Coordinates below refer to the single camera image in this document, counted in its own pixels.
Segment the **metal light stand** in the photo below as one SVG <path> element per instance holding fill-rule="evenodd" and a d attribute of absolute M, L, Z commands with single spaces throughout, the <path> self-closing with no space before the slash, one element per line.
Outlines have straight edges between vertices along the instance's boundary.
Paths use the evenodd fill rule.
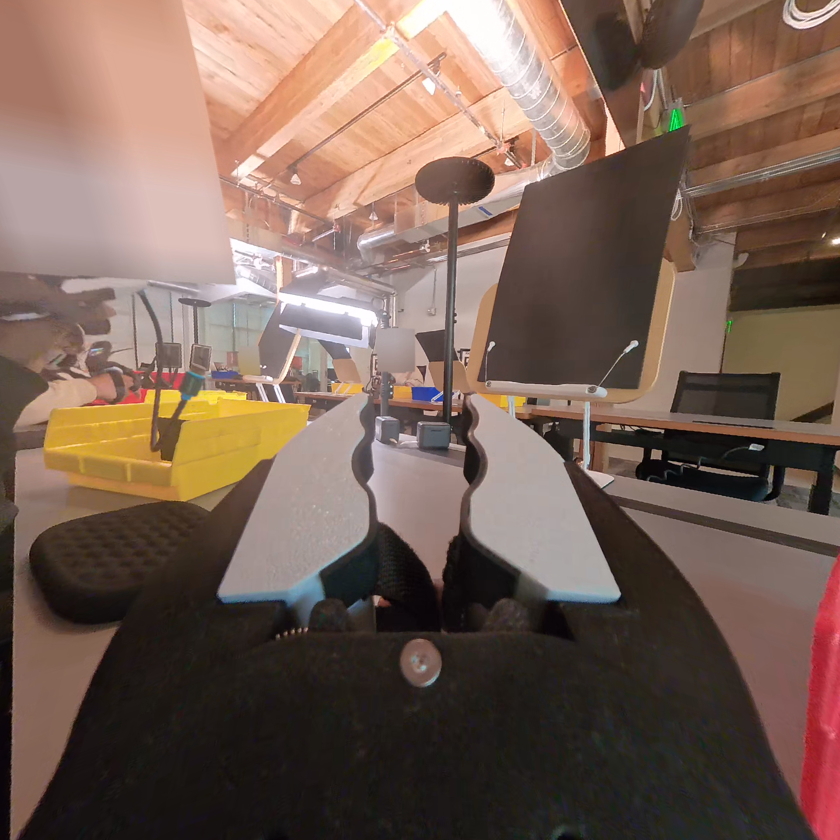
<path fill-rule="evenodd" d="M 399 332 L 392 327 L 391 316 L 384 309 L 379 315 L 374 339 L 377 370 L 381 377 L 380 410 L 378 417 L 390 416 L 390 399 L 392 395 L 391 376 L 392 370 L 395 369 L 394 365 L 398 361 L 399 349 Z"/>

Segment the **white board stand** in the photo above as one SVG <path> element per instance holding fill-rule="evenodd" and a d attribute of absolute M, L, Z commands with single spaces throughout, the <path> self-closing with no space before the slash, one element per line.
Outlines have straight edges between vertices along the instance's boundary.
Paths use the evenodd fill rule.
<path fill-rule="evenodd" d="M 614 477 L 609 476 L 602 471 L 593 471 L 591 469 L 592 460 L 592 403 L 600 401 L 606 397 L 606 388 L 603 386 L 606 376 L 596 384 L 580 384 L 580 383 L 563 383 L 563 384 L 546 384 L 546 383 L 527 383 L 521 381 L 500 380 L 496 377 L 490 377 L 489 361 L 486 361 L 486 378 L 484 380 L 485 388 L 488 393 L 500 393 L 508 395 L 509 406 L 508 411 L 511 416 L 515 416 L 515 408 L 512 406 L 513 396 L 526 396 L 529 398 L 550 398 L 561 399 L 568 402 L 583 403 L 583 421 L 582 421 L 582 460 L 580 467 L 584 473 L 588 475 L 594 483 L 601 489 L 608 487 L 613 483 Z"/>

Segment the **black stand pole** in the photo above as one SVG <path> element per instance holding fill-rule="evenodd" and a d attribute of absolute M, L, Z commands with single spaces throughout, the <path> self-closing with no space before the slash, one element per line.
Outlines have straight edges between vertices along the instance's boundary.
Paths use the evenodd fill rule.
<path fill-rule="evenodd" d="M 448 425 L 453 417 L 459 209 L 483 201 L 495 180 L 488 164 L 464 156 L 432 161 L 419 170 L 415 179 L 416 190 L 423 200 L 448 210 L 443 388 L 443 419 Z"/>

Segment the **silver ceiling duct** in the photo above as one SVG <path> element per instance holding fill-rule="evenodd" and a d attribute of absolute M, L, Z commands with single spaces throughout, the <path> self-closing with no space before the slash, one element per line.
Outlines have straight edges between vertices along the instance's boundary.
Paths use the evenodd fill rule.
<path fill-rule="evenodd" d="M 509 2 L 450 2 L 448 13 L 550 152 L 540 163 L 499 175 L 482 200 L 462 203 L 463 227 L 512 210 L 526 186 L 585 163 L 591 132 L 560 73 Z"/>

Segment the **studio light panel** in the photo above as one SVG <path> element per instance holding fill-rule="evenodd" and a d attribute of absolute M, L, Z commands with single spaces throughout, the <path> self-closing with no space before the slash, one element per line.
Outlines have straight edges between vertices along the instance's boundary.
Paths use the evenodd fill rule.
<path fill-rule="evenodd" d="M 279 329 L 304 338 L 370 350 L 375 346 L 378 316 L 358 301 L 281 292 L 275 314 Z"/>

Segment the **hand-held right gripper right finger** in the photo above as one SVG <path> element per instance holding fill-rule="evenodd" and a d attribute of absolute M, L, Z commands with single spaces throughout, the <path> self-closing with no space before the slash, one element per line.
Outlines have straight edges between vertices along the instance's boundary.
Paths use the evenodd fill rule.
<path fill-rule="evenodd" d="M 526 604 L 613 604 L 620 589 L 550 444 L 483 395 L 465 397 L 467 489 L 459 535 L 478 552 L 476 600 L 512 585 Z"/>

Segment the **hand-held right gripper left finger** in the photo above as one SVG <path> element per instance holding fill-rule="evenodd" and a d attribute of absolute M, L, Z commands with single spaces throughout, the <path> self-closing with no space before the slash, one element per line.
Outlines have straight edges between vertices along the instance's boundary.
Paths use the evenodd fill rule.
<path fill-rule="evenodd" d="M 352 613 L 373 611 L 374 420 L 371 398 L 353 395 L 278 452 L 217 588 L 220 602 L 283 602 L 297 625 L 331 598 Z"/>

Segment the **long wooden desk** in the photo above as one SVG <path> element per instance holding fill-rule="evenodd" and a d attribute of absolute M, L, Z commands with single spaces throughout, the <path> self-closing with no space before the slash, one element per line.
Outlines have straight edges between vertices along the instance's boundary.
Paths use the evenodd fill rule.
<path fill-rule="evenodd" d="M 297 392 L 299 404 L 309 404 L 329 411 L 342 401 L 355 395 L 335 395 L 318 392 Z M 691 434 L 726 435 L 762 442 L 764 447 L 756 454 L 744 458 L 749 463 L 783 467 L 786 474 L 791 469 L 802 469 L 815 474 L 807 510 L 818 515 L 830 515 L 834 499 L 835 459 L 839 450 L 839 433 L 833 427 L 819 423 L 787 423 L 716 416 L 676 413 L 640 413 L 624 411 L 624 405 L 591 410 L 591 442 L 594 445 L 619 445 L 636 448 L 644 453 L 646 448 L 661 453 L 687 453 L 688 443 L 665 442 L 666 429 Z M 443 419 L 441 402 L 415 402 L 390 400 L 390 414 L 402 424 L 414 427 L 426 419 Z M 556 429 L 558 452 L 566 459 L 572 457 L 572 441 L 582 441 L 583 409 L 523 405 L 516 409 L 519 421 L 529 425 L 542 437 L 544 427 Z"/>

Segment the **person's left hand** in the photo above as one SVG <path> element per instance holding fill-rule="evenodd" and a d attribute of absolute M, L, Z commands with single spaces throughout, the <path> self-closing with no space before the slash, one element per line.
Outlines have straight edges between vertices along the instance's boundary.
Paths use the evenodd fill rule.
<path fill-rule="evenodd" d="M 56 358 L 78 355 L 85 349 L 81 327 L 53 316 L 24 313 L 1 320 L 1 356 L 40 373 Z"/>

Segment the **black floor lamp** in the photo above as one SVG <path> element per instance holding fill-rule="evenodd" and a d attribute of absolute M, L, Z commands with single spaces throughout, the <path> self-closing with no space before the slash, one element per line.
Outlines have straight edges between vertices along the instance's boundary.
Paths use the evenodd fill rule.
<path fill-rule="evenodd" d="M 192 336 L 193 336 L 193 343 L 200 343 L 200 332 L 198 328 L 198 312 L 205 308 L 209 308 L 212 304 L 209 301 L 205 301 L 202 299 L 196 299 L 191 297 L 181 297 L 179 298 L 179 302 L 185 307 L 189 308 L 192 311 Z"/>

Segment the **person's left forearm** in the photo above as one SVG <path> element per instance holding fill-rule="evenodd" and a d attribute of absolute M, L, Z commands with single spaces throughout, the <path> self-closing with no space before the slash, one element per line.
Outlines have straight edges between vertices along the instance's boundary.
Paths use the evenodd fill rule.
<path fill-rule="evenodd" d="M 1 438 L 13 434 L 14 426 L 27 405 L 47 391 L 40 374 L 1 356 Z"/>

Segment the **black HDMI cable green plugs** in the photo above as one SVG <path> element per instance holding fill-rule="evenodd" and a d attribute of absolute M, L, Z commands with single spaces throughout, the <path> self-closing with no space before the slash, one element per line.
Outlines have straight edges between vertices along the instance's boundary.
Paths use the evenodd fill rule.
<path fill-rule="evenodd" d="M 156 360 L 156 374 L 157 378 L 154 382 L 154 399 L 152 403 L 152 415 L 151 415 L 151 426 L 150 426 L 150 451 L 152 453 L 159 453 L 161 452 L 161 448 L 165 441 L 165 436 L 161 433 L 160 428 L 160 410 L 161 410 L 161 394 L 162 394 L 162 386 L 163 386 L 163 363 L 161 361 L 161 347 L 163 344 L 163 333 L 161 330 L 161 324 L 159 319 L 157 318 L 151 303 L 146 295 L 144 290 L 140 290 L 138 292 L 138 297 L 140 298 L 144 309 L 146 310 L 147 314 L 150 317 L 152 322 L 153 330 L 154 330 L 154 338 L 155 338 L 155 360 Z M 187 371 L 184 373 L 182 378 L 182 385 L 180 388 L 180 401 L 176 406 L 173 414 L 170 417 L 170 421 L 174 422 L 175 420 L 181 417 L 181 414 L 188 404 L 201 390 L 203 386 L 203 378 L 199 376 L 197 373 L 193 371 Z"/>

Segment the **black faced plywood board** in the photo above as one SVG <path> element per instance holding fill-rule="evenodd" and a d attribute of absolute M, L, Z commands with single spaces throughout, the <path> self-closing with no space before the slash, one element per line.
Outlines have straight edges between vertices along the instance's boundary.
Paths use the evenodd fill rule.
<path fill-rule="evenodd" d="M 476 390 L 613 404 L 652 390 L 689 147 L 686 125 L 526 187 L 486 336 L 475 332 Z"/>
<path fill-rule="evenodd" d="M 258 342 L 259 374 L 271 380 L 283 381 L 291 367 L 301 341 L 301 331 L 294 322 L 298 306 L 287 302 L 277 304 Z"/>

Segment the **black office chair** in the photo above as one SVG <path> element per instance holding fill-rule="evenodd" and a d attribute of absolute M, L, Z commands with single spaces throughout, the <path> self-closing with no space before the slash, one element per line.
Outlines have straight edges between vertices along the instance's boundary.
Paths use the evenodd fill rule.
<path fill-rule="evenodd" d="M 772 420 L 781 383 L 781 374 L 679 373 L 670 412 Z M 650 483 L 703 491 L 712 495 L 746 501 L 773 501 L 781 493 L 784 468 L 749 463 L 746 455 L 756 455 L 762 442 L 743 437 L 704 435 L 666 429 L 665 442 L 688 443 L 687 453 L 663 450 L 654 457 L 644 450 L 635 477 Z"/>

